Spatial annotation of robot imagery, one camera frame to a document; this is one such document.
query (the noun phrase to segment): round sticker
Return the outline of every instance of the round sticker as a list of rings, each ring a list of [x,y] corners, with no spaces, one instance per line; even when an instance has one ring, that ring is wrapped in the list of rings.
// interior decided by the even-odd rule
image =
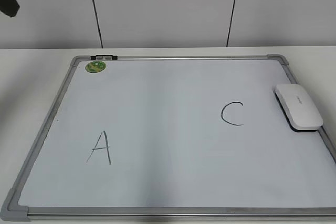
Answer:
[[[85,70],[89,73],[99,73],[106,68],[106,64],[100,60],[90,62],[86,65]]]

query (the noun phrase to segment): table surface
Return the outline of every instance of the table surface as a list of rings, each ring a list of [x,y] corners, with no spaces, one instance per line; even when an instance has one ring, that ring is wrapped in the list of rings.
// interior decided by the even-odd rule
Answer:
[[[299,83],[312,96],[331,138],[336,139],[336,127],[334,127],[336,125],[336,88],[334,87],[336,47],[3,49],[0,50],[2,61],[0,71],[1,204],[12,187],[55,98],[71,59],[76,55],[97,54],[118,56],[282,54],[289,61],[289,66]]]

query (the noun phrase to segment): whiteboard surface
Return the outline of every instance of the whiteboard surface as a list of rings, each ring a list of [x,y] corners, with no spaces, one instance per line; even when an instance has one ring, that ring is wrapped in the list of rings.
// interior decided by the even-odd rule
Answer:
[[[335,207],[318,133],[290,129],[272,60],[81,62],[23,188],[28,206]],[[225,123],[225,118],[242,126]],[[106,150],[86,160],[102,131]],[[100,141],[97,147],[104,147]]]

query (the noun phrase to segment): whiteboard eraser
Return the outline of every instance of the whiteboard eraser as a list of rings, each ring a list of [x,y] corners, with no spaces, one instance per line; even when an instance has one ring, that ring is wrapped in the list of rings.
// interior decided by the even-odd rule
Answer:
[[[275,94],[294,130],[316,131],[323,125],[318,109],[302,86],[279,84]]]

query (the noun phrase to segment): black marker writing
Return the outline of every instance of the black marker writing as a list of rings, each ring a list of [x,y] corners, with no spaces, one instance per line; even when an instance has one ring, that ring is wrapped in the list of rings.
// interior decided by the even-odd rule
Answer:
[[[227,105],[224,106],[224,108],[223,108],[222,111],[221,111],[221,118],[223,119],[224,122],[226,122],[226,123],[228,123],[228,124],[231,124],[231,125],[233,125],[233,126],[242,126],[243,124],[235,124],[235,123],[231,123],[231,122],[229,122],[229,121],[226,121],[226,120],[224,119],[224,117],[223,117],[223,113],[224,113],[224,110],[226,109],[226,107],[228,107],[229,105],[234,104],[234,103],[239,103],[241,106],[243,106],[243,103],[241,103],[241,102],[231,102],[231,103],[228,103]]]
[[[98,145],[98,143],[99,143],[99,140],[100,140],[102,134],[104,134],[104,137],[105,137],[105,145],[106,145],[106,147],[99,147],[99,148],[97,148],[97,145]],[[94,152],[94,151],[96,151],[96,150],[106,149],[106,150],[107,150],[107,157],[108,157],[108,159],[109,159],[109,164],[111,165],[111,158],[110,158],[110,150],[109,150],[109,148],[110,148],[110,147],[109,147],[109,142],[107,141],[106,132],[103,131],[103,132],[100,133],[99,138],[98,138],[98,140],[97,140],[97,142],[96,142],[96,145],[95,145],[94,148],[92,149],[92,151],[91,151],[91,153],[90,153],[88,159],[86,160],[86,163],[89,162],[89,159],[90,159],[90,157],[93,155],[93,152]]]

